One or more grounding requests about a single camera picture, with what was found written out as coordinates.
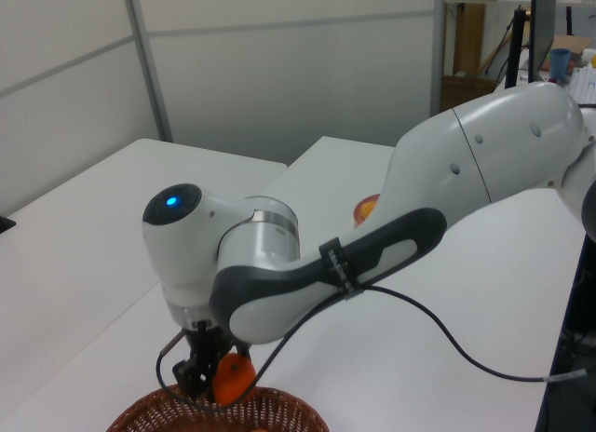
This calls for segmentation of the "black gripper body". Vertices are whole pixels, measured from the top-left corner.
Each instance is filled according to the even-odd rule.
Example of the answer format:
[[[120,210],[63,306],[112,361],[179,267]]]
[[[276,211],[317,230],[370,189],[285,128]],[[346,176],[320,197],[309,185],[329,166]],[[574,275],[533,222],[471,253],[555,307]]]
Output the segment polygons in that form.
[[[186,331],[190,357],[198,366],[216,366],[232,349],[233,341],[220,327],[206,328],[200,324],[197,331]]]

